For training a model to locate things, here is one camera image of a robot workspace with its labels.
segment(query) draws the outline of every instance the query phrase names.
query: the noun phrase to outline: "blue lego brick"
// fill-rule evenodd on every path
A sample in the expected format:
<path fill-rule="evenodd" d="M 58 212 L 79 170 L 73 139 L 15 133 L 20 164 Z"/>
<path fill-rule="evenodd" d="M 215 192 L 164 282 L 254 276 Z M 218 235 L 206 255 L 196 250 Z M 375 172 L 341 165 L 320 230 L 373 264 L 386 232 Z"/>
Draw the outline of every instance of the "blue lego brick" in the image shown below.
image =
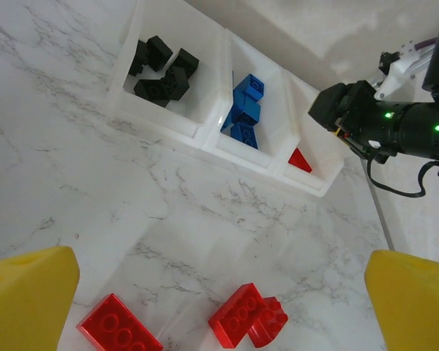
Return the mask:
<path fill-rule="evenodd" d="M 221 132 L 226 128 L 228 128 L 232 123 L 233 123 L 233 108 L 231 108 L 231 110 L 229 111 L 228 116 L 225 119 L 225 123 L 222 124 Z"/>
<path fill-rule="evenodd" d="M 240 90 L 233 91 L 234 105 L 231 108 L 233 123 L 256 125 L 260 120 L 260 105 Z"/>
<path fill-rule="evenodd" d="M 265 84 L 263 84 L 254 75 L 248 75 L 241 81 L 237 87 L 237 90 L 243 91 L 244 94 L 253 98 L 256 102 L 263 98 L 263 92 L 265 89 Z"/>
<path fill-rule="evenodd" d="M 236 123 L 231 127 L 231 137 L 258 150 L 254 127 Z"/>

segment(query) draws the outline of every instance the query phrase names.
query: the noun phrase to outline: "yellow foam pad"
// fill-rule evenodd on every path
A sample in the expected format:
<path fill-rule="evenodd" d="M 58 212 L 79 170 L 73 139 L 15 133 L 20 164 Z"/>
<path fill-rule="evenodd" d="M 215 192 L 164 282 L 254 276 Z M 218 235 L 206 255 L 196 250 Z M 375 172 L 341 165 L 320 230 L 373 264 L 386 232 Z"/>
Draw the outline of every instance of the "yellow foam pad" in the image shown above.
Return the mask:
<path fill-rule="evenodd" d="M 389 351 L 439 350 L 439 263 L 376 251 L 365 279 Z"/>
<path fill-rule="evenodd" d="M 0 350 L 56 350 L 79 278 L 66 246 L 0 260 Z"/>

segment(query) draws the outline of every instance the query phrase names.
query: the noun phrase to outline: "red lego brick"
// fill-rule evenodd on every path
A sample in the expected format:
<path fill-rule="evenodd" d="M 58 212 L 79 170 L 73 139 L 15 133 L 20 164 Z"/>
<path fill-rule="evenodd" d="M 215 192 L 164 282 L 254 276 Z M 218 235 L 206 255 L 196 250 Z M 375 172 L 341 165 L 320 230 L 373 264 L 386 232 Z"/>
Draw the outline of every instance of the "red lego brick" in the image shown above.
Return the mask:
<path fill-rule="evenodd" d="M 308 173 L 312 172 L 312 168 L 309 166 L 306 159 L 304 158 L 304 156 L 302 155 L 302 153 L 298 149 L 296 149 L 293 152 L 293 155 L 291 155 L 291 158 L 288 161 L 288 163 L 290 165 L 293 165 L 294 167 L 301 169 L 301 170 L 305 170 Z"/>
<path fill-rule="evenodd" d="M 288 316 L 281 308 L 277 298 L 264 298 L 266 309 L 247 332 L 256 348 L 264 347 L 275 340 L 283 329 Z"/>
<path fill-rule="evenodd" d="M 266 308 L 253 283 L 244 284 L 208 321 L 225 349 L 234 349 Z"/>
<path fill-rule="evenodd" d="M 115 296 L 106 296 L 76 327 L 99 351 L 161 351 L 162 345 Z"/>

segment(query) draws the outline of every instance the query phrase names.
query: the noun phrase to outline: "white plastic bin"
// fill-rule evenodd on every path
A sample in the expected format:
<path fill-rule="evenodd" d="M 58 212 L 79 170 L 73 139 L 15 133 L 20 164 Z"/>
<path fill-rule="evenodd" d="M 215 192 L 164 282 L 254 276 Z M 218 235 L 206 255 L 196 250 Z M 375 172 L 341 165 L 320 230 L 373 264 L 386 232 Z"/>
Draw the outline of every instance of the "white plastic bin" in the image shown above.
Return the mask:
<path fill-rule="evenodd" d="M 259 173 L 276 174 L 286 154 L 299 142 L 296 109 L 290 99 L 290 83 L 285 70 L 244 40 L 226 30 L 233 69 L 233 88 L 252 73 L 264 84 L 259 101 L 260 122 L 255 125 L 258 150 L 221 133 L 224 118 L 212 129 L 205 151 Z"/>
<path fill-rule="evenodd" d="M 224 28 L 182 0 L 139 0 L 126 26 L 126 39 L 109 81 L 106 106 L 109 116 L 122 118 L 195 148 L 204 144 L 209 130 L 224 119 L 232 104 L 231 67 Z M 180 101 L 166 108 L 137 97 L 138 79 L 161 78 L 161 72 L 145 67 L 137 77 L 128 75 L 138 40 L 159 36 L 174 52 L 180 48 L 200 60 L 189 79 L 190 89 Z"/>
<path fill-rule="evenodd" d="M 300 111 L 301 141 L 298 149 L 309 163 L 312 172 L 308 173 L 286 164 L 283 174 L 278 179 L 290 186 L 322 197 L 327 193 L 345 163 L 340 153 L 341 141 L 307 113 L 318 91 L 295 75 L 291 73 L 289 75 L 294 104 Z"/>

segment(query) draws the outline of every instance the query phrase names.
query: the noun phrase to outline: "white wall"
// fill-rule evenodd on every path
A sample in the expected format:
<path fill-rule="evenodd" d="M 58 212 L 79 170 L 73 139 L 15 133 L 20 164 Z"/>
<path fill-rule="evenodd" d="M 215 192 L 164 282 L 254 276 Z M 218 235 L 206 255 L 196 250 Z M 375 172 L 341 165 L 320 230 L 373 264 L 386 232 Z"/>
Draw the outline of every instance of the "white wall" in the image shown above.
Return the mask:
<path fill-rule="evenodd" d="M 316 88 L 368 78 L 382 51 L 435 37 L 439 0 L 186 0 Z M 429 99 L 418 84 L 416 98 Z M 399 155 L 375 166 L 378 180 L 417 191 L 424 159 Z M 439 178 L 423 199 L 377 191 L 395 249 L 439 260 Z"/>

